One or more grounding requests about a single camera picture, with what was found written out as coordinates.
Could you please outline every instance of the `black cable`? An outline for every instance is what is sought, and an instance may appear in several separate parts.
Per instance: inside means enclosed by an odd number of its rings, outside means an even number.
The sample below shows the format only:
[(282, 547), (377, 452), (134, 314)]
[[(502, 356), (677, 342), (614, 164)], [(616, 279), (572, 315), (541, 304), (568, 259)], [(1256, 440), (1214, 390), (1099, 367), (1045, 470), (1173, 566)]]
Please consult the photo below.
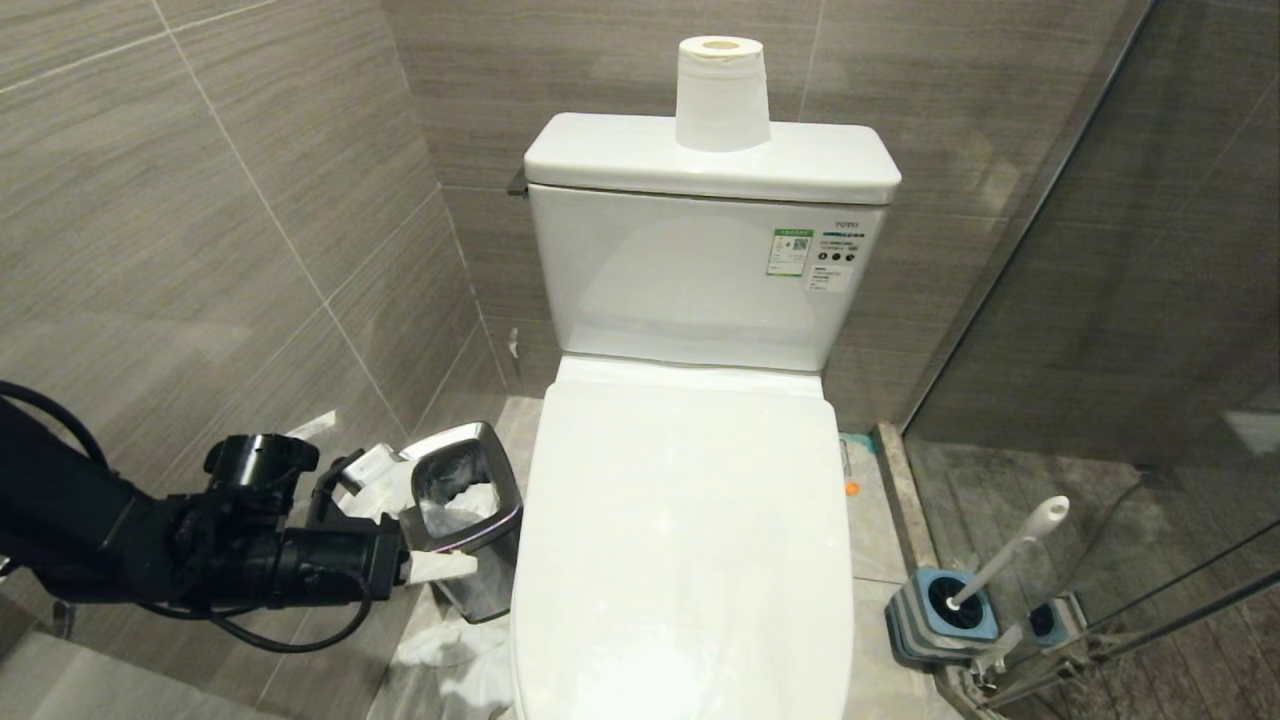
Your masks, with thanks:
[(273, 641), (271, 638), (264, 638), (257, 633), (247, 630), (243, 626), (232, 623), (224, 615), (218, 612), (211, 614), (209, 621), (212, 623), (214, 625), (218, 625), (234, 638), (243, 641), (259, 650), (265, 650), (268, 652), (297, 655), (302, 652), (315, 652), (317, 650), (324, 650), (326, 647), (338, 644), (342, 641), (351, 637), (352, 633), (358, 630), (360, 625), (364, 624), (365, 618), (369, 618), (369, 611), (374, 606), (374, 593), (369, 588), (369, 582), (365, 580), (365, 578), (358, 573), (352, 573), (351, 570), (330, 570), (328, 568), (316, 568), (315, 571), (326, 573), (330, 575), (346, 575), (347, 578), (351, 578), (352, 580), (356, 582), (356, 584), (360, 585), (360, 596), (361, 596), (360, 610), (356, 611), (356, 616), (351, 619), (351, 623), (347, 623), (346, 628), (338, 630), (337, 633), (323, 641), (317, 641), (314, 643), (303, 643), (303, 644), (282, 643), (279, 641)]
[(58, 420), (67, 432), (72, 433), (77, 442), (79, 442), (81, 448), (84, 450), (84, 455), (90, 460), (97, 462), (99, 465), (106, 468), (106, 454), (97, 445), (97, 439), (93, 438), (93, 433), (88, 432), (88, 428), (72, 411), (59, 405), (54, 398), (41, 395), (29, 387), (23, 387), (6, 380), (0, 380), (0, 396), (12, 397), (19, 400), (36, 407), (50, 418)]
[[(197, 610), (174, 610), (172, 607), (165, 607), (163, 605), (155, 605), (152, 602), (138, 602), (136, 603), (142, 610), (148, 612), (155, 612), (156, 615), (170, 618), (173, 620), (209, 620), (212, 618), (211, 611), (197, 611)], [(255, 610), (261, 610), (261, 606), (253, 607), (237, 607), (234, 610), (220, 610), (218, 615), (223, 618), (236, 618), (237, 615), (243, 615), (246, 612), (252, 612)]]

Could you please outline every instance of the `toilet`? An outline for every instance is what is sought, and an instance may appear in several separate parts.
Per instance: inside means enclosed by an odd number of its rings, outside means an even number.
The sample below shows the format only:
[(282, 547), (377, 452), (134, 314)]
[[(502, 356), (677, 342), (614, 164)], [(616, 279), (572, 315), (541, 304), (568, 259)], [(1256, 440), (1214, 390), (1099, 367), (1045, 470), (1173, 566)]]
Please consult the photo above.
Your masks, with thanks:
[(737, 152), (566, 113), (525, 155), (564, 357), (512, 596), (522, 720), (840, 720), (854, 648), (819, 373), (901, 181), (869, 128)]

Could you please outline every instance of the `shower floor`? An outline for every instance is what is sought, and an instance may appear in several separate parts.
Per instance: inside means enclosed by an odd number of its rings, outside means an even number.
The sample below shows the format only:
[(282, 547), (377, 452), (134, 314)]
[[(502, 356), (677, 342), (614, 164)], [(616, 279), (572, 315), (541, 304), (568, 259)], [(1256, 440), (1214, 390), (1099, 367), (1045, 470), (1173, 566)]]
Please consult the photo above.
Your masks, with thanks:
[[(1114, 615), (1105, 625), (1111, 632), (1140, 630), (1280, 565), (1280, 533), (1272, 532), (1124, 610), (1275, 516), (1268, 496), (1240, 492), (1274, 480), (1238, 474), (1228, 483), (1221, 470), (1139, 473), (1120, 462), (916, 439), (906, 450), (946, 568), (974, 569), (1039, 501), (1071, 500), (1068, 521), (991, 585), (997, 616), (1025, 612), (1068, 587), (1092, 621)], [(1002, 712), (1012, 720), (1266, 720), (1277, 707), (1280, 588), (1272, 588)]]

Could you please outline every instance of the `toilet brush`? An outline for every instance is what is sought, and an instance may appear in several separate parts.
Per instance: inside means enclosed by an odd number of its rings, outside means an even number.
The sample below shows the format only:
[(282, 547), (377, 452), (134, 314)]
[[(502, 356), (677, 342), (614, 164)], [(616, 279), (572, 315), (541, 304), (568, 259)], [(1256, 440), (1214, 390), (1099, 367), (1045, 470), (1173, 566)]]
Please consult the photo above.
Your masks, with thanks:
[(986, 587), (1019, 553), (1066, 518), (1070, 501), (1055, 496), (1023, 521), (1014, 537), (977, 574), (920, 568), (886, 609), (897, 660), (913, 667), (965, 664), (991, 650), (1000, 634)]

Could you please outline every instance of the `toilet paper roll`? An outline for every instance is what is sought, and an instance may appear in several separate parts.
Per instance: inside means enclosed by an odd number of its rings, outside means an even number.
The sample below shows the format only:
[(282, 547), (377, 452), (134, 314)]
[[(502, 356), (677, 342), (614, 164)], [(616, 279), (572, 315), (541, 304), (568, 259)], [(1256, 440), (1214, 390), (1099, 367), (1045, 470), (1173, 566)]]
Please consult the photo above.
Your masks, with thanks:
[(718, 35), (682, 41), (676, 142), (692, 150), (732, 152), (769, 138), (764, 46), (746, 37)]

